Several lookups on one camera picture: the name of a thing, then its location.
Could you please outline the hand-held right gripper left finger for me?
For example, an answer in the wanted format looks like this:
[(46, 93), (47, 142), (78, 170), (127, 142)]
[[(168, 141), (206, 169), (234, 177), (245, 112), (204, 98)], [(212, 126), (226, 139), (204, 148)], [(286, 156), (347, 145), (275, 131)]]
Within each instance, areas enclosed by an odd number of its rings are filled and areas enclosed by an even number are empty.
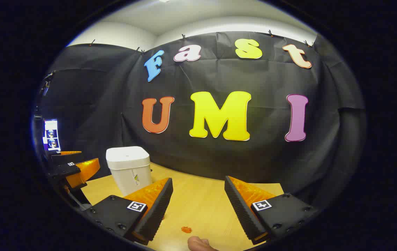
[(106, 232), (147, 245), (160, 227), (172, 193), (172, 178), (164, 178), (125, 197), (109, 195), (86, 209), (85, 217)]

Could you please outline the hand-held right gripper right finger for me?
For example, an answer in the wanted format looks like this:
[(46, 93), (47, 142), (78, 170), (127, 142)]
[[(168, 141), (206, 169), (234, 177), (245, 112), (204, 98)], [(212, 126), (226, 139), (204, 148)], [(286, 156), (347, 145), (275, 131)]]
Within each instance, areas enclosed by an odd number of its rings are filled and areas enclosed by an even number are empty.
[(253, 244), (286, 237), (319, 213), (316, 207), (290, 193), (274, 195), (231, 176), (225, 177), (224, 189)]

